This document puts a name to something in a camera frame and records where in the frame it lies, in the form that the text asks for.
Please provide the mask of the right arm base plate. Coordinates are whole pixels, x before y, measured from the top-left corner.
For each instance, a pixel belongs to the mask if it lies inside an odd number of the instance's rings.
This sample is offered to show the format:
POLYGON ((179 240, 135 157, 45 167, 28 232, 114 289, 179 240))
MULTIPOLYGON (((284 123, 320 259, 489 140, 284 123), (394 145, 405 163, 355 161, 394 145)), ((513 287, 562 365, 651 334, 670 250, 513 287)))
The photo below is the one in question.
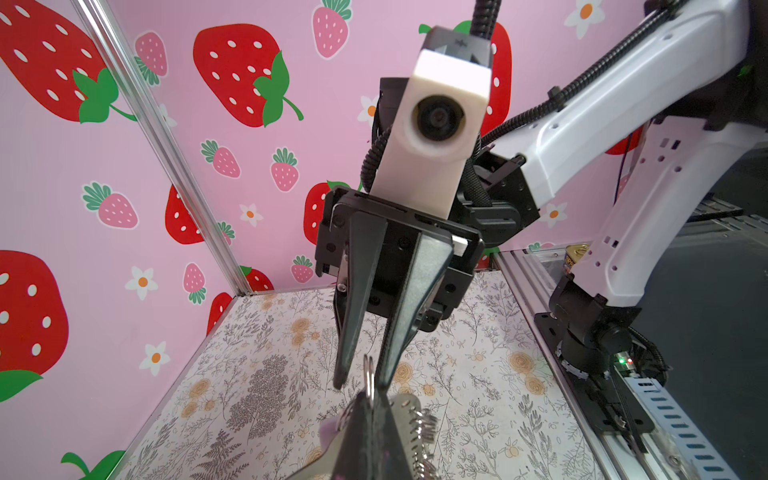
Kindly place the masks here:
POLYGON ((554 355, 555 365, 565 374, 578 407, 597 434, 630 432, 624 425, 626 418, 621 405, 626 407, 633 428, 638 433, 650 434, 655 430, 654 421, 623 380, 619 380, 618 389, 615 389, 606 374, 581 377, 566 368, 562 363, 561 347, 567 329, 561 322, 549 313, 536 313, 534 324, 542 334, 547 349, 554 355))

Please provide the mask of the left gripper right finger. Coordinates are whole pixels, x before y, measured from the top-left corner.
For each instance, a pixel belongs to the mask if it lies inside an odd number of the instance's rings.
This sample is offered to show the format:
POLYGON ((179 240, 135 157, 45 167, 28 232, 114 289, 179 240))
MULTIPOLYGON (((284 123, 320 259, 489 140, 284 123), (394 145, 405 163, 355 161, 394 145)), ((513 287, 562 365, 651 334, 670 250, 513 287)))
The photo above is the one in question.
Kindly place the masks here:
POLYGON ((416 479, 412 430, 419 404, 413 396, 390 400, 377 392, 373 400, 373 478, 416 479))

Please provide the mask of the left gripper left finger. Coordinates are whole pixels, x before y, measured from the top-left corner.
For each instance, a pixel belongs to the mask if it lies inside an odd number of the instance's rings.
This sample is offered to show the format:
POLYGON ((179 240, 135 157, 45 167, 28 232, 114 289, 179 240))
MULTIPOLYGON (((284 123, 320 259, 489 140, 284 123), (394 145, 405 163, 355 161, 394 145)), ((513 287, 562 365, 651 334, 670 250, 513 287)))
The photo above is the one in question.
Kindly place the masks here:
POLYGON ((289 480, 374 478, 373 410, 365 393, 359 393, 351 403, 346 419, 321 457, 289 476, 289 480))

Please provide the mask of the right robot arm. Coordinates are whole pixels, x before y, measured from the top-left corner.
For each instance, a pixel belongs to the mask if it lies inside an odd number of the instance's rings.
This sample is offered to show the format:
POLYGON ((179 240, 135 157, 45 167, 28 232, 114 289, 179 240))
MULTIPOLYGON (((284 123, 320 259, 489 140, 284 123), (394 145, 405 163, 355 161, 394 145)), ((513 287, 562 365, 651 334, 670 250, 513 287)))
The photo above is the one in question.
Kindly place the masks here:
POLYGON ((412 75, 382 83, 361 189, 325 199, 316 270, 336 279, 336 387, 366 313, 387 321, 369 383, 386 391, 415 334, 460 304, 482 249, 532 224, 603 154, 623 158, 615 208, 550 309, 565 325, 562 365, 607 372, 673 236, 767 128, 766 3, 650 1, 584 73, 482 133, 498 9, 480 1, 467 32, 427 32, 412 75))

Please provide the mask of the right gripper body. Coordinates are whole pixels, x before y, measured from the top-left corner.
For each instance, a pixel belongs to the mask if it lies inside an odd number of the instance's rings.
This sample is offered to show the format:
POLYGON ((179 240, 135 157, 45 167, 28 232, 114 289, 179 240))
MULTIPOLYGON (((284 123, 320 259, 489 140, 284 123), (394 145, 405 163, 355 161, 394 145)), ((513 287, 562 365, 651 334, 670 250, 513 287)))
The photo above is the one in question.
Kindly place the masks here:
POLYGON ((484 243, 474 228, 423 214, 392 202, 381 200, 348 187, 335 187, 316 203, 320 217, 315 221, 317 233, 316 274, 332 275, 344 287, 334 294, 336 325, 344 324, 349 293, 348 262, 351 217, 361 211, 387 222, 386 236, 380 249, 375 277, 366 304, 372 314, 387 317, 392 313, 396 297, 414 253, 417 235, 445 234, 453 243, 452 257, 441 277, 436 293, 426 311, 417 320, 417 328, 434 331, 456 309, 466 293, 475 267, 482 256, 484 243))

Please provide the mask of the keyring with strap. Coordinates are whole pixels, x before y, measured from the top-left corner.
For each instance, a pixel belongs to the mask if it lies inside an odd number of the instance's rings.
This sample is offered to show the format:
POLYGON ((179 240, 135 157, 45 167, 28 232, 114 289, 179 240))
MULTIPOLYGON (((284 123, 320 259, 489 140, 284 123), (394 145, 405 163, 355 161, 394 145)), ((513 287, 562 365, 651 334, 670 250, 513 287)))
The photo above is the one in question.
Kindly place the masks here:
POLYGON ((314 479, 437 479, 430 451, 437 418, 413 394, 390 397, 374 386, 363 357, 364 388, 345 409, 314 479))

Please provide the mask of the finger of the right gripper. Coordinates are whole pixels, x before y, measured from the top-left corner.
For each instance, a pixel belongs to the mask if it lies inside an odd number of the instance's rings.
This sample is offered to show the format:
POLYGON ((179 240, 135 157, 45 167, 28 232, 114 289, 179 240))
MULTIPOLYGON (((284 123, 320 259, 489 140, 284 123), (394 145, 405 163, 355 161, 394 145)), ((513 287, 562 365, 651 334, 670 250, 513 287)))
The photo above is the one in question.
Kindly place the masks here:
POLYGON ((387 221, 365 212, 349 219, 346 297, 333 386, 341 389, 349 376, 387 231, 387 221))
POLYGON ((384 341, 376 369, 376 386, 389 387, 408 344, 408 337, 416 320, 440 284, 447 265, 453 256, 451 236, 435 237, 420 234, 399 290, 392 315, 388 318, 384 341))

